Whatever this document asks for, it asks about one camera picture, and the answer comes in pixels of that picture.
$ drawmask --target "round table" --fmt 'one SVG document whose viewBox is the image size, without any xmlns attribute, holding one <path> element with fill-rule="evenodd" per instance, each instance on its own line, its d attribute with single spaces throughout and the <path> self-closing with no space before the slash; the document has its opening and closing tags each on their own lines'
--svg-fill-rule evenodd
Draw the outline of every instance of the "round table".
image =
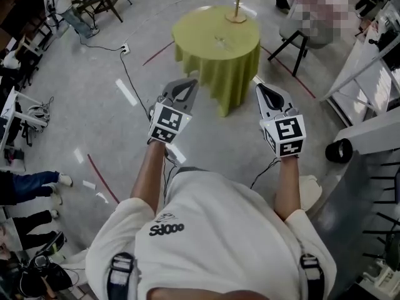
<svg viewBox="0 0 400 300">
<path fill-rule="evenodd" d="M 201 7 L 184 15 L 173 27 L 175 60 L 183 71 L 199 71 L 200 85 L 210 88 L 220 114 L 243 103 L 251 79 L 257 74 L 260 37 L 257 23 L 229 22 L 230 6 Z"/>
</svg>

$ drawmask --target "black strap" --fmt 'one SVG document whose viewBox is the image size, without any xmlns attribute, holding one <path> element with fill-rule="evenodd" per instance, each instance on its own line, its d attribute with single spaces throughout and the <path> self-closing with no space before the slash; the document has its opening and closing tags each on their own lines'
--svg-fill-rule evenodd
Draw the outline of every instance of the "black strap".
<svg viewBox="0 0 400 300">
<path fill-rule="evenodd" d="M 307 298 L 304 300 L 323 300 L 325 292 L 325 275 L 317 257 L 312 254 L 302 254 L 300 265 L 307 279 Z"/>
<path fill-rule="evenodd" d="M 127 300 L 129 277 L 133 271 L 134 257 L 127 252 L 116 254 L 111 260 L 107 279 L 107 295 L 109 300 Z"/>
</svg>

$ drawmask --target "gray floor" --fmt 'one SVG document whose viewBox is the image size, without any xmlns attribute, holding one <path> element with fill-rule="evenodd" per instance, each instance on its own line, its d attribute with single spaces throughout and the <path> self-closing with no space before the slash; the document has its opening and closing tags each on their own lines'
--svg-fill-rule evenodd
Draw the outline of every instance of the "gray floor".
<svg viewBox="0 0 400 300">
<path fill-rule="evenodd" d="M 131 1 L 133 6 L 125 0 L 116 4 L 123 23 L 111 12 L 100 14 L 97 23 L 101 32 L 88 44 L 116 49 L 127 40 L 131 49 L 124 58 L 127 70 L 148 107 L 166 83 L 183 77 L 180 64 L 174 62 L 173 46 L 143 66 L 172 41 L 172 25 L 190 10 L 215 4 L 233 5 L 234 0 Z M 242 2 L 257 13 L 262 46 L 269 51 L 277 49 L 281 44 L 279 24 L 284 15 L 274 7 L 275 0 Z M 355 22 L 352 30 L 342 33 L 341 39 L 318 51 L 309 51 L 302 60 L 297 77 L 317 98 L 331 87 L 341 70 L 354 44 L 357 26 Z M 298 49 L 288 46 L 278 59 L 292 69 L 297 54 Z M 289 91 L 304 115 L 307 141 L 299 159 L 301 175 L 313 174 L 323 184 L 337 179 L 344 169 L 327 162 L 324 150 L 343 125 L 327 104 L 312 98 L 276 60 L 268 62 L 268 56 L 266 51 L 261 51 L 259 77 Z M 55 227 L 63 230 L 69 239 L 68 252 L 76 253 L 90 245 L 116 206 L 90 165 L 87 154 L 91 155 L 116 197 L 126 199 L 146 150 L 148 121 L 140 105 L 132 107 L 116 86 L 116 80 L 121 79 L 130 88 L 119 52 L 82 46 L 78 35 L 69 29 L 51 44 L 39 67 L 26 93 L 41 101 L 54 96 L 54 102 L 48 128 L 37 135 L 32 148 L 26 149 L 27 172 L 62 171 L 72 176 L 74 187 L 59 187 L 64 199 L 64 204 L 58 207 L 61 217 L 37 230 Z M 270 163 L 274 155 L 259 132 L 254 86 L 253 83 L 246 102 L 225 118 L 218 116 L 217 103 L 210 99 L 208 89 L 199 90 L 192 110 L 193 119 L 175 141 L 186 157 L 185 166 L 216 171 L 250 185 Z M 82 163 L 78 163 L 74 155 L 76 149 L 84 158 Z M 274 193 L 278 170 L 275 167 L 268 171 L 254 187 L 266 199 Z M 83 180 L 96 184 L 96 190 L 84 187 Z M 330 192 L 331 188 L 324 188 L 325 195 Z M 98 193 L 102 193 L 107 202 Z M 26 216 L 45 208 L 52 208 L 48 198 L 9 209 L 13 216 Z M 343 211 L 340 203 L 332 208 L 335 213 Z M 334 240 L 330 231 L 325 235 L 322 229 L 321 232 L 326 241 Z"/>
</svg>

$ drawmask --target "wire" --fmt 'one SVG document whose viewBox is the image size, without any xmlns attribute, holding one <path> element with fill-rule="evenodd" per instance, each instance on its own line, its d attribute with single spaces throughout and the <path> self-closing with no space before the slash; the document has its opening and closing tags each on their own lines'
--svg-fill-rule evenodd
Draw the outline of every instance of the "wire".
<svg viewBox="0 0 400 300">
<path fill-rule="evenodd" d="M 118 49 L 108 49 L 107 47 L 101 47 L 101 46 L 88 46 L 86 43 L 82 42 L 82 37 L 79 33 L 78 33 L 78 36 L 79 36 L 79 42 L 83 46 L 87 46 L 88 48 L 99 48 L 99 49 L 104 49 L 104 50 L 108 50 L 108 51 L 118 51 L 118 50 L 124 49 L 124 47 L 119 47 Z"/>
<path fill-rule="evenodd" d="M 280 162 L 281 162 L 281 160 L 276 160 L 276 159 L 277 159 L 277 157 L 274 158 L 274 159 L 271 161 L 271 163 L 268 165 L 268 167 L 267 167 L 262 173 L 260 173 L 260 174 L 258 174 L 258 175 L 256 176 L 256 178 L 254 179 L 254 181 L 252 182 L 252 184 L 251 184 L 251 186 L 250 186 L 250 189 L 253 188 L 254 184 L 255 184 L 256 181 L 257 181 L 257 179 L 258 179 L 260 176 L 262 176 L 264 173 L 266 173 L 266 172 L 268 171 L 268 169 L 272 168 L 272 167 L 275 166 L 277 163 L 280 163 Z"/>
<path fill-rule="evenodd" d="M 136 92 L 136 89 L 135 89 L 135 87 L 133 86 L 133 83 L 132 83 L 132 81 L 131 81 L 131 77 L 129 76 L 128 70 L 126 69 L 125 62 L 124 62 L 124 60 L 123 60 L 123 52 L 121 52 L 121 53 L 119 54 L 119 58 L 121 59 L 122 64 L 124 65 L 125 73 L 126 73 L 126 75 L 127 75 L 127 78 L 129 79 L 129 82 L 131 83 L 132 89 L 133 89 L 133 91 L 136 93 L 136 96 L 137 96 L 137 98 L 139 99 L 139 102 L 140 102 L 140 104 L 142 105 L 142 107 L 143 107 L 143 109 L 144 109 L 144 112 L 146 113 L 146 117 L 147 117 L 147 118 L 149 119 L 149 121 L 150 121 L 150 115 L 148 114 L 148 110 L 146 109 L 146 107 L 144 106 L 144 104 L 143 104 L 143 102 L 142 102 L 142 99 L 139 97 L 138 93 Z"/>
</svg>

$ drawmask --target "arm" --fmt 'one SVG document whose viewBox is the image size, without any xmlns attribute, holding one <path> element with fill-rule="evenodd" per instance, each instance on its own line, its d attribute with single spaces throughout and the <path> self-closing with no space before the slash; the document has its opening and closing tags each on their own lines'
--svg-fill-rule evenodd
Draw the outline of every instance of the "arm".
<svg viewBox="0 0 400 300">
<path fill-rule="evenodd" d="M 142 199 L 154 213 L 157 211 L 160 195 L 164 152 L 164 143 L 150 142 L 131 193 L 131 198 Z"/>
<path fill-rule="evenodd" d="M 295 156 L 282 157 L 274 210 L 285 221 L 300 208 L 298 159 Z"/>
</svg>

